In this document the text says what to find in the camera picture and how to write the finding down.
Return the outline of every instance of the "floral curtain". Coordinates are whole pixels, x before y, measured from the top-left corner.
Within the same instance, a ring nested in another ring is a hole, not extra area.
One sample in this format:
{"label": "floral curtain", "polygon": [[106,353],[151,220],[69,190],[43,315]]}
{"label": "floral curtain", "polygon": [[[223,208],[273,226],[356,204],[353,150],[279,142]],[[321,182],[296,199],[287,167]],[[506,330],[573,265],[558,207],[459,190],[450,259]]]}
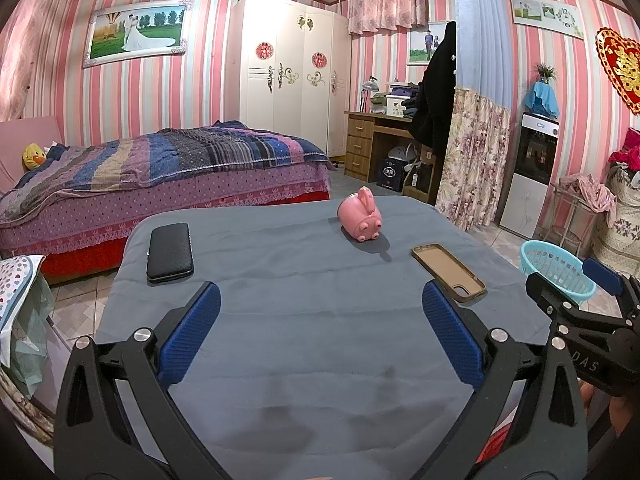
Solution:
{"label": "floral curtain", "polygon": [[351,34],[426,25],[427,16],[427,0],[349,0]]}
{"label": "floral curtain", "polygon": [[456,89],[436,209],[459,229],[494,219],[507,160],[511,111]]}
{"label": "floral curtain", "polygon": [[9,18],[12,28],[3,34],[5,48],[0,59],[0,121],[22,116],[49,2],[20,0]]}

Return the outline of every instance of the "framed photo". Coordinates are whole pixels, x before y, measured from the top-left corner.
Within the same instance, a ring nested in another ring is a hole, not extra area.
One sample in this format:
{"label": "framed photo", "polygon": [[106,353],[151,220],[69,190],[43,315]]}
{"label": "framed photo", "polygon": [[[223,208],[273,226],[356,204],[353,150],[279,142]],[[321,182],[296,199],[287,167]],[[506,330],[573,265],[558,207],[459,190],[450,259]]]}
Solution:
{"label": "framed photo", "polygon": [[511,0],[513,23],[546,28],[584,40],[578,7],[553,0]]}
{"label": "framed photo", "polygon": [[184,54],[193,2],[169,0],[94,10],[82,68],[135,57]]}
{"label": "framed photo", "polygon": [[428,25],[412,28],[406,42],[407,65],[428,65],[444,38],[446,28],[447,22],[431,22]]}

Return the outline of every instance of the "striped blanket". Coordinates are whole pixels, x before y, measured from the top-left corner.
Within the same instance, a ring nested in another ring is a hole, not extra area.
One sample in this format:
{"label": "striped blanket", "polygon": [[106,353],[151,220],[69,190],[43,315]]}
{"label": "striped blanket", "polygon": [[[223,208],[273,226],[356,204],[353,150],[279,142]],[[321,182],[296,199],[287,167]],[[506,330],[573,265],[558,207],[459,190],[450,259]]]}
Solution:
{"label": "striped blanket", "polygon": [[47,203],[93,192],[143,189],[217,171],[259,170],[328,157],[308,140],[249,130],[237,121],[71,146],[0,202],[0,224],[31,217]]}

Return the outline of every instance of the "purple bedspread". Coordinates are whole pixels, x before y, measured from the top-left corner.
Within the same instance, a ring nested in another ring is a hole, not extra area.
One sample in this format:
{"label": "purple bedspread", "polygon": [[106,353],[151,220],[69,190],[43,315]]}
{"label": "purple bedspread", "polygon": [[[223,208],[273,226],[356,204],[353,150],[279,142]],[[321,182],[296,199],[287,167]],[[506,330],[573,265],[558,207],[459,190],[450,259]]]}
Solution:
{"label": "purple bedspread", "polygon": [[48,205],[36,217],[0,226],[0,255],[55,254],[126,238],[148,216],[191,207],[260,205],[329,191],[329,170],[304,162],[266,170],[208,173],[149,189],[89,194]]}
{"label": "purple bedspread", "polygon": [[249,130],[237,121],[191,130],[167,128],[88,148],[72,146],[60,160],[2,198],[0,227],[28,220],[69,196],[146,189],[202,174],[304,162],[331,167],[322,150],[307,140]]}

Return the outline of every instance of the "wedding photo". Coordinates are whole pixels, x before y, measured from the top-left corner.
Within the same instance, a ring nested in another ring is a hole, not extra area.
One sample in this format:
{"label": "wedding photo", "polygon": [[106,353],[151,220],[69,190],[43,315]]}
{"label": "wedding photo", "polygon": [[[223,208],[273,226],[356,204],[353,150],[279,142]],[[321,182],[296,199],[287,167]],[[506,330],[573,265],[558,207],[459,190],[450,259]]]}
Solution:
{"label": "wedding photo", "polygon": [[407,41],[407,64],[429,64],[433,53],[444,38],[446,27],[447,22],[431,22],[428,25],[412,28]]}
{"label": "wedding photo", "polygon": [[184,2],[172,1],[96,11],[84,65],[180,54],[188,7]]}

